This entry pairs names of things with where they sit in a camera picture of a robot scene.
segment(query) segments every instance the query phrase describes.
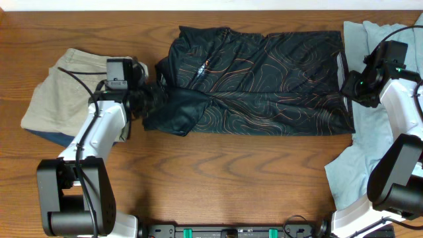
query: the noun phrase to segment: dark patterned fabric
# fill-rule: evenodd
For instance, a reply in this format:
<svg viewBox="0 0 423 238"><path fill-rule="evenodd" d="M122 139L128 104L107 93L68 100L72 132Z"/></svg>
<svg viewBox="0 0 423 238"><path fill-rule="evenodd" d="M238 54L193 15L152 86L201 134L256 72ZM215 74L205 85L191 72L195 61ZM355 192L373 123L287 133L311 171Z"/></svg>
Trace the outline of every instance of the dark patterned fabric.
<svg viewBox="0 0 423 238"><path fill-rule="evenodd" d="M343 51L336 31L263 37L230 28L180 27L169 56L156 68L168 90L189 89L210 99L193 119L194 132L347 134L354 125L338 93L336 62ZM146 128L163 130L158 124Z"/></svg>

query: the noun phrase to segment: wooden table surface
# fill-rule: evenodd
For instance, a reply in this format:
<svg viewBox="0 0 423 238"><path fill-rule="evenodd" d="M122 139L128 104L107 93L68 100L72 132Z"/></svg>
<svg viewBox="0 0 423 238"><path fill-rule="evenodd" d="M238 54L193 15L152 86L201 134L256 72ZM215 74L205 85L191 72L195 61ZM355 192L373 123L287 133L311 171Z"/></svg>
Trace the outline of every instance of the wooden table surface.
<svg viewBox="0 0 423 238"><path fill-rule="evenodd" d="M9 12L0 26L0 237L45 237L36 167L62 147L20 128L37 84L68 48L137 56L155 75L178 26L241 32L342 30L343 22L413 24L421 11ZM351 135L185 138L144 132L119 143L107 162L119 210L145 221L277 224L294 214L317 220L335 209L324 166ZM411 222L416 225L423 220ZM398 237L423 233L396 227Z"/></svg>

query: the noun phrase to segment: light blue cloth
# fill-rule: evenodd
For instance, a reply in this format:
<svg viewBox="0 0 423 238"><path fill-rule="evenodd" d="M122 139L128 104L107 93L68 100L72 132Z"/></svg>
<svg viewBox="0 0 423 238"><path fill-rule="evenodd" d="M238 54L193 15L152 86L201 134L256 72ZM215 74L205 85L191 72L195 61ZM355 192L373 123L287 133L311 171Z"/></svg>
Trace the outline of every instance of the light blue cloth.
<svg viewBox="0 0 423 238"><path fill-rule="evenodd" d="M423 14L416 24L423 25ZM401 24L378 26L369 21L363 24L344 22L345 53L348 69L362 72L363 59L380 41ZM396 33L388 40L408 44L406 69L423 73L423 29L413 28ZM370 173L393 144L391 126L385 108L366 108L352 103L356 133L352 146L346 148L332 163L325 166L335 206L342 210L364 195Z"/></svg>

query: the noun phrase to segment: beige cloth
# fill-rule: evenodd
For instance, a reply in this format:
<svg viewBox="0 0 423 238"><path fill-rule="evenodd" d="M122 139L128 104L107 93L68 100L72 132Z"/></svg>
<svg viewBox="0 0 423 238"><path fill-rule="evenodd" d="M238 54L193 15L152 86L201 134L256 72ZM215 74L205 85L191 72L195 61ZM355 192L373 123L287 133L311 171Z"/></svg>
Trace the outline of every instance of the beige cloth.
<svg viewBox="0 0 423 238"><path fill-rule="evenodd" d="M58 67L78 72L106 72L108 58L111 57L68 49L49 69L46 80L35 88L20 126L29 130L76 136L87 118L89 94L76 80L58 70ZM140 64L148 77L147 66ZM106 75L77 76L92 92L99 81L107 78Z"/></svg>

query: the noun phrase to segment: garment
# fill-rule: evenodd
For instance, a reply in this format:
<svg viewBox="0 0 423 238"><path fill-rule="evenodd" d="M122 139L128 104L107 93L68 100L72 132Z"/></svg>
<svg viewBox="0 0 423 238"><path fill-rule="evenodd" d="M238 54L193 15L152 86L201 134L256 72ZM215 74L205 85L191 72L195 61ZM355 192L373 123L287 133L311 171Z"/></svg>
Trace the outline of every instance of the garment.
<svg viewBox="0 0 423 238"><path fill-rule="evenodd" d="M76 80L58 70L106 72L108 56L96 56L76 49L68 49L57 63L49 69L47 78L32 94L30 106L20 126L29 132L60 145L68 146L81 129L88 114L89 94ZM147 67L142 64L145 74ZM106 75L77 75L91 91ZM116 141L125 141L129 125Z"/></svg>
<svg viewBox="0 0 423 238"><path fill-rule="evenodd" d="M416 24L423 24L423 15ZM363 24L344 22L348 68L362 72L365 68L364 57L369 55L386 35L402 27L405 26L378 26L369 21ZM406 69L417 71L423 77L423 29L404 30L389 40L408 44L404 63ZM380 104L377 108L366 108L353 102L352 108L356 129L352 136L353 144L325 167L337 210L348 207L366 193L372 170L393 144L391 126L384 106Z"/></svg>
<svg viewBox="0 0 423 238"><path fill-rule="evenodd" d="M166 116L151 114L144 126L180 136L191 128L272 136L352 133L351 111L338 93L337 56L342 58L343 51L335 31L263 37L230 28L181 26L169 56L156 68L168 91L188 90L184 99L191 110L178 113L178 108L165 106ZM194 98L200 95L195 107ZM180 120L186 115L189 120ZM150 123L158 118L160 124Z"/></svg>

